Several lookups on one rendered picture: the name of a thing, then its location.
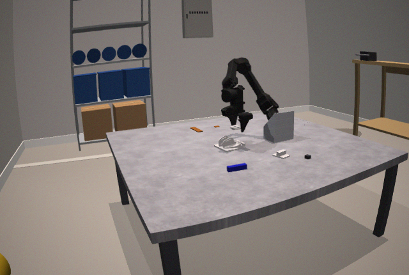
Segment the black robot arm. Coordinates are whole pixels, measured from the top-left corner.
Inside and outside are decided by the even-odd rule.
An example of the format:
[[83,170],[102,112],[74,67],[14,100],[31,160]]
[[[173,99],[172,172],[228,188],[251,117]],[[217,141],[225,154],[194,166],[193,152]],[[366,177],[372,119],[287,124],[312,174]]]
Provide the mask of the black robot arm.
[[[243,100],[243,90],[245,88],[242,85],[238,85],[236,88],[234,88],[238,84],[236,71],[242,74],[250,84],[257,96],[256,103],[262,110],[263,114],[266,114],[268,120],[271,119],[274,113],[279,113],[277,110],[279,108],[277,102],[269,94],[262,90],[254,74],[251,72],[251,65],[246,58],[233,58],[228,63],[228,71],[222,82],[223,89],[221,90],[221,97],[224,102]],[[237,114],[236,105],[232,105],[232,103],[230,106],[222,108],[221,111],[223,116],[229,116],[233,113]]]

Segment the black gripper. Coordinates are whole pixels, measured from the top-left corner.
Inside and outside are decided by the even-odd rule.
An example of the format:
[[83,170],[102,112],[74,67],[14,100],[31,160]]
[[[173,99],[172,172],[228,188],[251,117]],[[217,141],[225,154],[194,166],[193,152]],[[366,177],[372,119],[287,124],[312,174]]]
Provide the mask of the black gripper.
[[[239,121],[240,121],[240,130],[241,132],[244,132],[246,125],[248,124],[250,119],[253,119],[253,114],[249,112],[245,112],[243,109],[243,104],[245,103],[243,100],[234,100],[231,101],[230,103],[235,104],[237,108],[237,114],[231,114],[227,116],[230,119],[231,125],[236,125],[238,116],[239,116]],[[243,113],[244,112],[244,113]]]

